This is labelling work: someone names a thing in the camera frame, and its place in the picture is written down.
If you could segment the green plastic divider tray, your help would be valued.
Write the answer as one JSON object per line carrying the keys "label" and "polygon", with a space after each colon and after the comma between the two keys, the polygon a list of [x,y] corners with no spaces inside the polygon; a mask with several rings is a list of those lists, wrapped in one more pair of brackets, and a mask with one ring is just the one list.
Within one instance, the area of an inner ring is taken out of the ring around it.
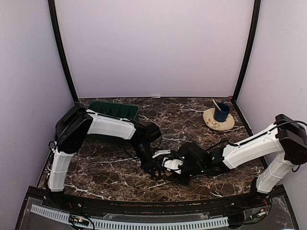
{"label": "green plastic divider tray", "polygon": [[137,120],[139,108],[134,105],[92,102],[88,109],[93,118],[88,135],[108,136],[130,140],[136,131],[130,121]]}

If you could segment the brown argyle sock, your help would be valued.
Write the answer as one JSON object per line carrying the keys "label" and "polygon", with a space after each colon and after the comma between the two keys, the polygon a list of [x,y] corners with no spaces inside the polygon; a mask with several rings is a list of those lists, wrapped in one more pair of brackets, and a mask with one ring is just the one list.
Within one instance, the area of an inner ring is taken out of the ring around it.
{"label": "brown argyle sock", "polygon": [[172,176],[172,173],[170,171],[163,171],[162,172],[162,176],[164,178],[168,178],[168,177],[171,177]]}

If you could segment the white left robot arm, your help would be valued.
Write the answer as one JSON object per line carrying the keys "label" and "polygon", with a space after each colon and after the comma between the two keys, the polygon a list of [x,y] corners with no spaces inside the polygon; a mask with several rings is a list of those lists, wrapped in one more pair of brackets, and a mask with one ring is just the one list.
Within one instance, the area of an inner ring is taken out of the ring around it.
{"label": "white left robot arm", "polygon": [[57,209],[63,209],[68,199],[61,192],[72,157],[80,150],[88,135],[99,135],[128,140],[141,161],[141,168],[155,179],[159,167],[154,160],[151,143],[161,137],[155,123],[140,124],[127,118],[111,117],[75,104],[56,124],[54,140],[49,143],[53,162],[47,179],[49,201]]}

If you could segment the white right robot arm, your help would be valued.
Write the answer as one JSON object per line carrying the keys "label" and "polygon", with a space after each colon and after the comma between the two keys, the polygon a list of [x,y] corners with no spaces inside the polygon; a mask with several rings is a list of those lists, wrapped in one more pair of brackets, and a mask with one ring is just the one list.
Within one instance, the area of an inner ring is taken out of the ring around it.
{"label": "white right robot arm", "polygon": [[208,152],[196,143],[186,143],[178,152],[164,158],[162,166],[173,172],[181,182],[197,175],[218,176],[256,158],[275,153],[275,159],[256,179],[255,190],[245,196],[245,204],[255,208],[294,167],[307,162],[306,123],[284,114],[265,130],[237,143]]}

